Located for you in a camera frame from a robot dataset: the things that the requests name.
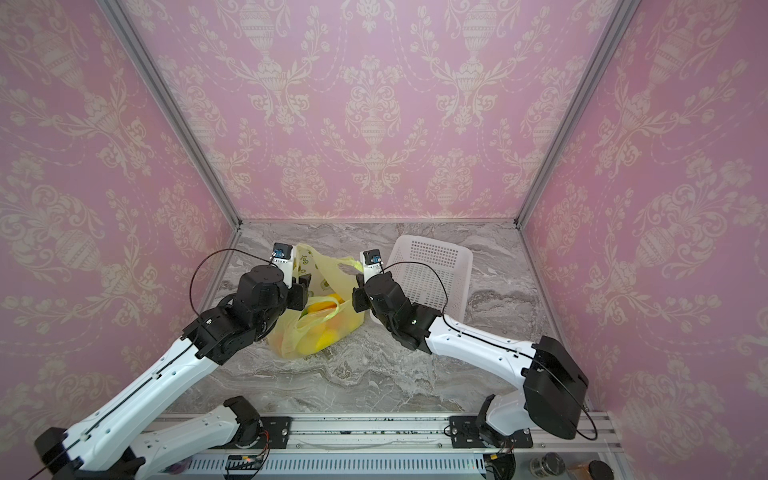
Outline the white plastic basket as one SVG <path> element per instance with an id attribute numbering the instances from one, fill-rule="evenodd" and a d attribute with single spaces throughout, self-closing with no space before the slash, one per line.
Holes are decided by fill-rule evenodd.
<path id="1" fill-rule="evenodd" d="M 387 266 L 413 302 L 443 310 L 462 322 L 469 297 L 473 254 L 463 246 L 422 236 L 402 235 Z"/>

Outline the yellow-green plastic bag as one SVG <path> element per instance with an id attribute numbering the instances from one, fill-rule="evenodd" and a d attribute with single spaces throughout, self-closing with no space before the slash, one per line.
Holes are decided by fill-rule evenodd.
<path id="1" fill-rule="evenodd" d="M 309 274 L 307 304 L 301 311 L 286 310 L 267 336 L 269 347 L 283 359 L 313 355 L 349 336 L 364 323 L 352 306 L 356 275 L 363 271 L 352 257 L 324 255 L 307 244 L 294 249 L 295 278 Z"/>

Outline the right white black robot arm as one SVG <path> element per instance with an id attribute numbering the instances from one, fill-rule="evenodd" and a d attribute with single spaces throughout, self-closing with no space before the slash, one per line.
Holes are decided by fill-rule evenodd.
<path id="1" fill-rule="evenodd" d="M 359 274 L 352 305 L 369 311 L 403 347 L 468 363 L 514 387 L 486 397 L 475 418 L 482 440 L 502 447 L 537 427 L 564 440 L 579 435 L 589 380 L 557 339 L 499 337 L 411 302 L 389 272 Z"/>

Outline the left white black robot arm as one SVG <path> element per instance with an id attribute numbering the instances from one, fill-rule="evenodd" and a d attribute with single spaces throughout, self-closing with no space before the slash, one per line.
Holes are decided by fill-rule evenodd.
<path id="1" fill-rule="evenodd" d="M 44 470 L 55 479 L 140 479 L 208 448 L 267 446 L 268 431 L 242 396 L 184 424 L 143 432 L 191 386 L 266 338 L 282 314 L 302 312 L 311 279 L 293 276 L 287 260 L 242 275 L 235 293 L 198 314 L 115 398 L 67 429 L 50 427 L 40 434 L 34 446 Z"/>

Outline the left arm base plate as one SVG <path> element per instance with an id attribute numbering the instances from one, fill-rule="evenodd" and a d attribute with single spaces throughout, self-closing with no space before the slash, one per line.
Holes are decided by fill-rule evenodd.
<path id="1" fill-rule="evenodd" d="M 292 417 L 262 416 L 243 396 L 227 399 L 223 405 L 235 415 L 237 425 L 230 445 L 241 449 L 269 447 L 282 450 L 287 447 Z"/>

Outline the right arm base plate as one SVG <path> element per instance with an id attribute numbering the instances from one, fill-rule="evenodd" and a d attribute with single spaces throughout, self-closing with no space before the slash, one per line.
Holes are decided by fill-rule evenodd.
<path id="1" fill-rule="evenodd" d="M 527 449 L 534 446 L 528 428 L 518 429 L 510 435 L 494 430 L 487 422 L 487 415 L 495 395 L 489 395 L 475 416 L 450 416 L 443 433 L 451 439 L 454 449 L 472 449 L 486 446 L 499 450 Z"/>

